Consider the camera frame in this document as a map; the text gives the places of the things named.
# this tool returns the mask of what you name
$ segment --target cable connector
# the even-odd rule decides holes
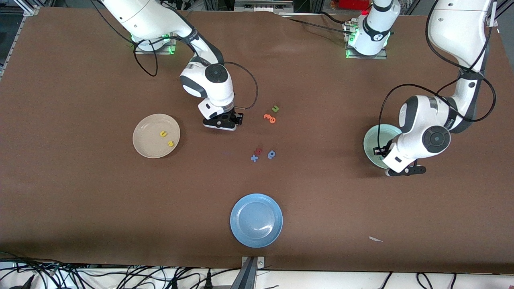
[[[212,280],[211,280],[211,269],[209,269],[209,271],[207,271],[207,277],[205,278],[204,289],[212,289],[212,288],[214,288],[214,286],[212,285]]]

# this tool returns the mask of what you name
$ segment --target red box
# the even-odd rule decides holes
[[[352,10],[367,10],[370,0],[339,0],[339,8]]]

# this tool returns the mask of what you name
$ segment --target gray floor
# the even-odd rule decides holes
[[[427,15],[433,3],[434,0],[421,0],[412,14]],[[91,8],[92,4],[89,0],[56,0],[56,6]],[[21,19],[21,15],[0,14],[0,64],[5,62]],[[498,23],[505,51],[509,57],[512,70],[514,70],[514,7],[503,13],[498,19]]]

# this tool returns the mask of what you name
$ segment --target brown tabletop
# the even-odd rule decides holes
[[[429,50],[425,17],[398,19],[386,61],[346,59],[341,34],[268,12],[188,19],[259,82],[235,132],[203,127],[199,99],[178,78],[186,46],[159,56],[152,78],[92,9],[42,8],[27,19],[0,82],[2,250],[84,263],[234,267],[262,255],[276,269],[514,272],[514,78],[496,30],[493,114],[422,159],[426,174],[393,178],[362,149],[384,96],[457,75]],[[152,71],[153,56],[140,57]],[[251,79],[227,67],[236,105],[249,105]],[[397,91],[384,122],[397,125],[413,94],[423,91]],[[484,86],[479,115],[490,94]],[[274,105],[270,124],[263,115]],[[132,132],[155,113],[173,116],[181,139],[169,156],[147,159]],[[257,146],[277,156],[253,163]],[[279,238],[262,249],[240,244],[229,226],[233,205],[254,192],[284,215]]]

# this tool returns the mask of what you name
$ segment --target plate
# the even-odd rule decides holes
[[[282,231],[279,204],[264,194],[242,197],[230,214],[230,228],[241,244],[262,248],[273,243]]]
[[[165,114],[152,114],[140,121],[132,135],[136,151],[147,158],[160,158],[171,153],[180,140],[180,127],[177,121]]]
[[[388,169],[389,167],[384,164],[383,157],[374,155],[373,149],[377,147],[377,133],[378,125],[370,128],[364,136],[364,152],[370,161],[378,167]],[[395,136],[401,134],[401,130],[394,125],[381,124],[380,125],[380,147],[387,145],[387,143]]]

